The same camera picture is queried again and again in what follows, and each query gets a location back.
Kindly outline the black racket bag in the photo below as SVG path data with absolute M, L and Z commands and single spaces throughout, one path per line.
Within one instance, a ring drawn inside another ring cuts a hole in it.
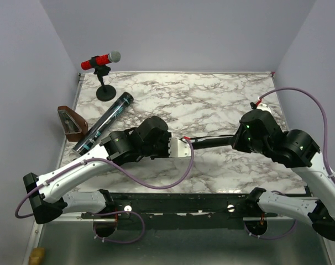
M 208 149 L 222 146 L 232 146 L 234 135 L 193 137 L 190 141 L 195 150 Z

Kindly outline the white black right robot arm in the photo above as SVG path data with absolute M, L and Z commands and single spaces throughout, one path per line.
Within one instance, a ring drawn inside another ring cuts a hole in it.
M 302 130 L 282 131 L 272 114 L 254 109 L 240 119 L 233 149 L 259 153 L 296 173 L 310 188 L 309 200 L 277 195 L 254 188 L 247 196 L 245 210 L 281 214 L 312 226 L 322 237 L 335 241 L 335 173 L 325 165 L 320 147 Z

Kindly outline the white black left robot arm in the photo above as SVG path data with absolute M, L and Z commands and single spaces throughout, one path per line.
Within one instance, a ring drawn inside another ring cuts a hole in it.
M 55 171 L 37 176 L 29 173 L 23 181 L 35 221 L 46 224 L 64 213 L 89 212 L 109 217 L 113 204 L 107 191 L 76 192 L 74 188 L 107 171 L 110 166 L 138 162 L 144 157 L 168 156 L 171 133 L 162 118 L 152 116 L 138 127 L 114 131 L 81 157 Z

